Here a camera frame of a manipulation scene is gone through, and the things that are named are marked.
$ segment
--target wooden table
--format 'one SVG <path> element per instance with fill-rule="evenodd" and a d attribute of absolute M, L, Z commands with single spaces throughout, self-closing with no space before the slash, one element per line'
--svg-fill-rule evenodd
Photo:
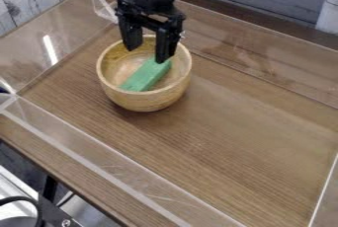
<path fill-rule="evenodd" d="M 307 226 L 337 155 L 338 52 L 178 3 L 188 17 L 183 43 L 194 58 L 191 86 L 168 109 L 131 113 L 108 101 L 95 75 L 100 52 L 120 38 L 118 28 L 106 28 L 94 16 L 87 16 L 92 26 L 81 25 L 84 3 L 69 0 L 59 7 L 71 20 L 77 18 L 61 29 L 67 44 L 79 49 L 19 92 L 23 102 L 52 114 L 24 113 L 21 119 L 37 129 L 0 115 L 7 143 L 127 225 L 188 224 L 183 217 L 200 206 L 200 219 L 211 212 L 215 221 L 226 214 L 246 226 Z M 52 15 L 48 12 L 1 42 L 20 43 Z M 94 27 L 100 32 L 84 40 L 83 33 L 95 33 Z M 138 165 L 152 172 L 142 171 L 139 183 L 119 178 L 119 166 L 110 166 L 119 156 L 115 150 L 138 163 L 130 162 L 138 167 L 135 177 L 143 170 Z M 143 193 L 132 193 L 119 179 L 134 189 L 142 185 Z M 148 199 L 168 211 L 155 210 Z M 180 207 L 187 211 L 179 218 L 171 212 Z M 211 220 L 199 226 L 212 226 Z M 243 226 L 238 222 L 222 226 Z"/>

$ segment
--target wooden bowl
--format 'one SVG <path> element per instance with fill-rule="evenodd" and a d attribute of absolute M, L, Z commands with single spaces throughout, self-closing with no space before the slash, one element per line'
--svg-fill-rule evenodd
<path fill-rule="evenodd" d="M 179 43 L 171 58 L 167 76 L 147 92 L 130 92 L 119 88 L 143 62 L 155 54 L 156 38 L 144 36 L 143 45 L 128 51 L 122 41 L 115 42 L 102 53 L 96 72 L 103 90 L 115 104 L 130 111 L 155 112 L 168 107 L 183 95 L 190 82 L 191 55 Z"/>

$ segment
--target green sponge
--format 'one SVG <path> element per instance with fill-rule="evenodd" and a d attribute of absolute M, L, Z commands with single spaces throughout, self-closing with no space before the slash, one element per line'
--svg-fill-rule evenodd
<path fill-rule="evenodd" d="M 148 91 L 167 75 L 170 69 L 170 59 L 163 64 L 158 64 L 155 58 L 150 58 L 120 85 L 120 89 L 134 92 Z"/>

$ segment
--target bowl rim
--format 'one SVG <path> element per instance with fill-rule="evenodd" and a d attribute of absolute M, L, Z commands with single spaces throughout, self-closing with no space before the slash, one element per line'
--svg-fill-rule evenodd
<path fill-rule="evenodd" d="M 155 35 L 144 35 L 144 38 L 155 38 L 156 36 Z M 176 85 L 179 85 L 182 83 L 182 81 L 186 79 L 186 77 L 188 77 L 190 75 L 190 72 L 191 72 L 191 67 L 192 67 L 192 58 L 191 58 L 191 53 L 188 51 L 188 49 L 186 48 L 186 46 L 179 42 L 178 45 L 179 47 L 182 48 L 183 52 L 186 53 L 187 55 L 187 70 L 186 70 L 186 73 L 183 74 L 183 76 L 180 76 L 180 78 L 178 79 L 178 81 L 175 81 L 174 83 L 171 83 L 170 85 L 167 85 L 164 88 L 160 88 L 160 89 L 156 89 L 156 90 L 152 90 L 152 91 L 146 91 L 146 92 L 134 92 L 134 91 L 126 91 L 123 89 L 120 89 L 119 87 L 114 86 L 107 80 L 106 80 L 106 77 L 102 73 L 102 70 L 100 70 L 100 66 L 102 66 L 102 61 L 104 59 L 104 56 L 106 54 L 108 53 L 108 51 L 111 50 L 111 48 L 114 46 L 116 46 L 118 44 L 120 44 L 123 41 L 122 40 L 118 40 L 115 41 L 106 49 L 104 51 L 100 53 L 100 56 L 99 56 L 99 59 L 98 59 L 98 62 L 96 62 L 96 73 L 98 73 L 98 76 L 99 76 L 99 79 L 100 81 L 104 83 L 104 85 L 107 87 L 110 87 L 111 89 L 114 89 L 115 91 L 120 92 L 120 93 L 124 93 L 124 94 L 132 94 L 132 95 L 139 95 L 139 96 L 147 96 L 150 94 L 158 94 L 171 88 L 174 88 Z"/>

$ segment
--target black cable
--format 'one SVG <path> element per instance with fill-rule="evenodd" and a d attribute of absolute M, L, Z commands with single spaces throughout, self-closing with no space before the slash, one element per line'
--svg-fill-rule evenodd
<path fill-rule="evenodd" d="M 8 198 L 4 198 L 4 199 L 0 199 L 0 207 L 4 206 L 8 203 L 13 203 L 16 201 L 27 201 L 36 207 L 36 209 L 37 209 L 36 227 L 40 227 L 41 224 L 43 224 L 43 210 L 41 210 L 41 207 L 40 207 L 39 203 L 33 199 L 31 199 L 28 197 L 24 197 L 24 196 L 8 197 Z"/>
<path fill-rule="evenodd" d="M 75 197 L 75 193 L 72 192 L 71 195 L 56 205 L 56 207 L 63 207 L 71 199 Z"/>

